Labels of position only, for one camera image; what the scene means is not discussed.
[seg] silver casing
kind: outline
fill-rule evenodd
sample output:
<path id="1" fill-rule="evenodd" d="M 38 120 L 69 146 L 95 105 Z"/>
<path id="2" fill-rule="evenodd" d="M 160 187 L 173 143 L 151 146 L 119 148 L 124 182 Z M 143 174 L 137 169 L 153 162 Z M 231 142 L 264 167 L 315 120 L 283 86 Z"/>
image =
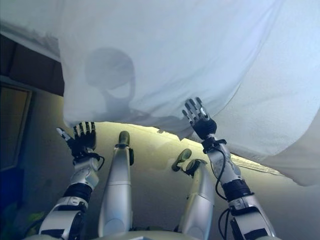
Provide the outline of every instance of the silver casing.
<path id="1" fill-rule="evenodd" d="M 237 165 L 235 165 L 231 161 L 230 152 L 227 149 L 227 147 L 223 144 L 220 144 L 219 149 L 224 153 L 225 155 L 225 167 L 223 170 L 223 174 L 220 179 L 221 186 L 229 183 L 236 179 L 241 179 L 241 171 Z M 216 178 L 218 178 L 224 163 L 224 157 L 221 152 L 217 150 L 211 150 L 207 153 L 207 156 L 210 159 L 210 162 L 213 165 L 213 173 Z"/>
<path id="2" fill-rule="evenodd" d="M 115 147 L 101 204 L 98 236 L 128 232 L 132 227 L 129 147 Z"/>
<path id="3" fill-rule="evenodd" d="M 97 169 L 98 161 L 93 157 L 84 160 L 82 163 L 76 163 L 74 165 L 75 173 L 71 177 L 70 186 L 81 183 L 90 186 L 94 190 L 99 182 Z M 88 202 L 80 197 L 65 196 L 60 198 L 43 220 L 39 234 L 42 234 L 42 231 L 63 230 L 61 237 L 65 240 L 69 239 L 74 219 L 76 215 L 81 215 L 82 213 L 80 210 L 59 210 L 59 207 L 78 206 L 80 203 L 83 203 L 86 209 L 88 208 Z"/>
<path id="4" fill-rule="evenodd" d="M 207 240 L 212 227 L 214 206 L 213 176 L 206 165 L 200 163 L 194 172 L 179 232 L 199 240 Z"/>
<path id="5" fill-rule="evenodd" d="M 246 213 L 243 215 L 234 216 L 236 223 L 241 230 L 242 237 L 245 234 L 256 230 L 264 228 L 269 236 L 275 237 L 276 232 L 265 214 L 260 203 L 254 195 L 244 196 L 229 202 L 229 207 L 234 207 L 236 210 L 242 210 L 246 208 L 256 208 L 257 211 Z"/>

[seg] robot finger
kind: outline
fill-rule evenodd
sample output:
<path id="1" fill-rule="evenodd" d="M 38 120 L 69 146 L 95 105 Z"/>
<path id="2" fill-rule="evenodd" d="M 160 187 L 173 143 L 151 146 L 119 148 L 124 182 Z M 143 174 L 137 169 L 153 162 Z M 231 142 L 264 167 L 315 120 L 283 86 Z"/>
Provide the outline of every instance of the robot finger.
<path id="1" fill-rule="evenodd" d="M 92 121 L 91 122 L 91 132 L 96 132 L 96 126 L 95 126 L 95 123 Z"/>
<path id="2" fill-rule="evenodd" d="M 75 138 L 78 138 L 78 137 L 79 137 L 79 133 L 78 133 L 77 126 L 74 126 L 74 127 L 73 127 L 73 135 L 74 135 Z"/>
<path id="3" fill-rule="evenodd" d="M 183 115 L 188 119 L 189 123 L 191 125 L 194 124 L 194 122 L 192 121 L 192 119 L 188 116 L 188 113 L 185 110 L 182 110 Z"/>
<path id="4" fill-rule="evenodd" d="M 192 109 L 191 109 L 190 105 L 188 104 L 188 102 L 186 102 L 184 104 L 184 106 L 189 111 L 192 121 L 196 122 L 197 121 L 197 116 L 192 112 Z"/>
<path id="5" fill-rule="evenodd" d="M 79 123 L 80 127 L 80 136 L 84 135 L 84 126 L 82 125 L 82 122 Z"/>
<path id="6" fill-rule="evenodd" d="M 201 99 L 200 99 L 199 97 L 196 97 L 195 100 L 196 100 L 196 101 L 199 103 L 199 105 L 200 105 L 199 111 L 200 111 L 201 117 L 202 117 L 204 120 L 209 120 L 209 119 L 210 119 L 210 116 L 209 116 L 207 110 L 205 109 L 205 107 L 203 106 Z"/>
<path id="7" fill-rule="evenodd" d="M 194 101 L 192 98 L 190 98 L 190 99 L 189 99 L 189 102 L 190 102 L 191 105 L 193 106 L 193 108 L 194 108 L 194 110 L 195 110 L 195 114 L 198 116 L 198 118 L 199 118 L 199 119 L 202 118 L 200 109 L 198 109 L 197 104 L 195 103 L 195 101 Z"/>
<path id="8" fill-rule="evenodd" d="M 66 142 L 73 140 L 73 138 L 68 133 L 66 133 L 65 130 L 63 130 L 62 128 L 57 127 L 56 131 Z"/>
<path id="9" fill-rule="evenodd" d="M 90 133 L 90 126 L 89 126 L 89 122 L 85 122 L 85 134 L 89 134 Z"/>

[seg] green object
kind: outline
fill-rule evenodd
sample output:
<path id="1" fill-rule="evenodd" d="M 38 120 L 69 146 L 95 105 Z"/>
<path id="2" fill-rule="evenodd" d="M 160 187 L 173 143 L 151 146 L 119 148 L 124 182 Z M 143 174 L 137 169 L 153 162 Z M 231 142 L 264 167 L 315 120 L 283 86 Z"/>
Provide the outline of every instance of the green object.
<path id="1" fill-rule="evenodd" d="M 17 203 L 8 205 L 1 214 L 1 233 L 0 240 L 20 240 L 22 234 L 14 226 L 18 212 Z"/>
<path id="2" fill-rule="evenodd" d="M 29 215 L 27 221 L 30 226 L 27 228 L 25 237 L 29 237 L 38 233 L 38 230 L 41 226 L 42 220 L 45 217 L 45 212 L 32 213 Z"/>
<path id="3" fill-rule="evenodd" d="M 119 144 L 125 144 L 129 145 L 130 144 L 130 134 L 127 131 L 122 131 L 119 134 Z"/>
<path id="4" fill-rule="evenodd" d="M 183 163 L 185 160 L 189 159 L 191 157 L 192 151 L 189 148 L 186 148 L 183 150 L 175 162 L 172 164 L 171 169 L 175 172 L 178 172 L 180 170 L 180 167 L 178 166 L 178 163 Z"/>

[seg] wall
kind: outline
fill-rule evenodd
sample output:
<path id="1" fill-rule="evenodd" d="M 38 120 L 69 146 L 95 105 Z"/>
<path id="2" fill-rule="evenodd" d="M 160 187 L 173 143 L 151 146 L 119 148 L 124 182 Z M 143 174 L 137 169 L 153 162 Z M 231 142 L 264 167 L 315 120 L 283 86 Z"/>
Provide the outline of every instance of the wall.
<path id="1" fill-rule="evenodd" d="M 1 81 L 18 84 L 6 77 L 1 77 Z M 29 214 L 52 208 L 64 193 L 73 173 L 70 150 L 55 129 L 64 127 L 63 98 L 35 88 L 32 90 L 35 94 L 31 100 L 19 159 L 20 167 L 25 170 L 24 205 L 16 219 L 19 229 L 26 227 Z M 180 142 L 174 135 L 157 133 L 155 128 L 105 122 L 97 123 L 96 129 L 96 152 L 106 158 L 106 163 L 98 173 L 100 183 L 90 200 L 86 237 L 97 236 L 104 183 L 113 147 L 122 130 L 130 132 L 131 147 L 135 153 L 135 163 L 131 167 L 134 226 L 161 226 L 173 230 L 184 211 L 185 196 L 192 180 L 182 172 L 172 172 L 170 166 L 185 148 L 192 150 L 192 158 L 207 159 L 201 145 L 187 139 Z M 284 176 L 243 167 L 241 171 L 280 238 L 319 238 L 319 186 L 302 187 Z M 226 202 L 217 197 L 212 239 L 221 239 L 217 219 L 226 207 Z M 230 231 L 228 239 L 233 239 Z"/>

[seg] white sheet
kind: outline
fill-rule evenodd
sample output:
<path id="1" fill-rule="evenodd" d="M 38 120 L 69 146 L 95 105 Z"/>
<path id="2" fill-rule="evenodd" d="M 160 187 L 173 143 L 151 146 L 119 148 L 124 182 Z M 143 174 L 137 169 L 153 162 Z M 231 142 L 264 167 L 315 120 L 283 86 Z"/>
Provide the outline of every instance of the white sheet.
<path id="1" fill-rule="evenodd" d="M 296 182 L 303 185 L 319 182 L 320 166 L 317 163 L 320 154 L 316 146 L 320 140 L 316 134 L 319 130 L 314 130 L 319 128 L 313 127 L 313 135 L 306 133 L 299 142 L 280 153 L 304 134 L 319 109 L 320 50 L 317 40 L 320 39 L 320 6 L 317 0 L 284 2 L 269 38 L 243 80 L 242 76 L 266 38 L 264 33 L 268 33 L 280 1 L 275 4 L 273 1 L 251 2 L 246 6 L 219 0 L 204 1 L 201 5 L 192 5 L 195 1 L 167 1 L 165 3 L 170 6 L 161 2 L 162 5 L 154 9 L 146 6 L 145 1 L 142 5 L 122 1 L 86 3 L 69 1 L 65 6 L 63 0 L 0 1 L 1 34 L 56 60 L 60 60 L 60 51 L 64 53 L 61 63 L 66 85 L 64 113 L 67 124 L 82 120 L 127 122 L 156 126 L 184 136 L 190 133 L 190 128 L 180 114 L 182 100 L 200 96 L 210 113 L 215 115 L 217 134 L 227 139 L 232 152 L 256 162 L 270 156 L 262 163 L 289 175 Z M 153 14 L 147 14 L 144 7 Z M 171 32 L 163 27 L 151 29 L 153 40 L 156 40 L 152 45 L 143 36 L 148 32 L 145 27 L 150 29 L 155 23 L 157 26 L 167 24 Z M 243 23 L 252 23 L 251 28 L 243 28 Z M 191 29 L 201 36 L 186 35 L 189 30 L 192 32 Z M 215 35 L 206 35 L 213 29 Z M 105 47 L 111 42 L 112 47 L 125 45 L 124 54 L 110 49 L 95 52 L 98 46 Z M 181 51 L 186 44 L 190 49 Z M 135 83 L 125 85 L 132 53 Z M 101 87 L 94 89 L 85 85 L 84 75 L 93 77 L 92 83 L 106 76 L 108 79 L 114 77 L 105 69 L 109 64 L 106 55 L 126 61 L 128 71 L 118 78 L 120 81 L 108 82 L 109 93 L 101 96 Z M 162 68 L 155 70 L 150 66 Z M 146 84 L 137 85 L 141 78 L 147 80 Z M 181 83 L 172 85 L 174 79 L 180 79 Z M 241 80 L 243 82 L 234 95 Z M 117 90 L 121 84 L 122 91 Z M 123 92 L 127 98 L 119 101 Z M 131 114 L 124 117 L 128 110 Z M 315 144 L 307 144 L 311 146 L 307 148 L 304 143 L 310 141 Z"/>
<path id="2" fill-rule="evenodd" d="M 186 137 L 184 101 L 200 96 L 212 115 L 222 110 L 280 4 L 67 1 L 59 38 L 66 124 L 131 123 Z"/>
<path id="3" fill-rule="evenodd" d="M 64 0 L 0 0 L 0 33 L 60 61 L 58 30 Z"/>

